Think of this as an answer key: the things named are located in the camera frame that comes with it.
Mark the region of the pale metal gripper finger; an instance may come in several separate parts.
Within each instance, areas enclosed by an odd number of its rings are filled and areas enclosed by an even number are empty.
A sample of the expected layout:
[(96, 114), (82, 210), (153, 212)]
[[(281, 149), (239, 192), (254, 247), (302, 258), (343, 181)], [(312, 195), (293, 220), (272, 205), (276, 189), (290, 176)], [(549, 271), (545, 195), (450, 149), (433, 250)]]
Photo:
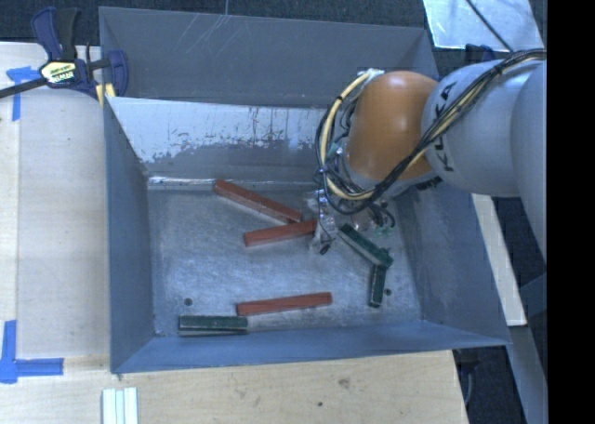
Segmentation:
[(332, 212), (324, 192), (308, 192), (305, 195), (305, 203), (314, 219), (320, 223), (329, 223), (332, 219)]
[(317, 221), (314, 235), (310, 242), (310, 252), (319, 255), (326, 254), (337, 238), (337, 225), (333, 219)]

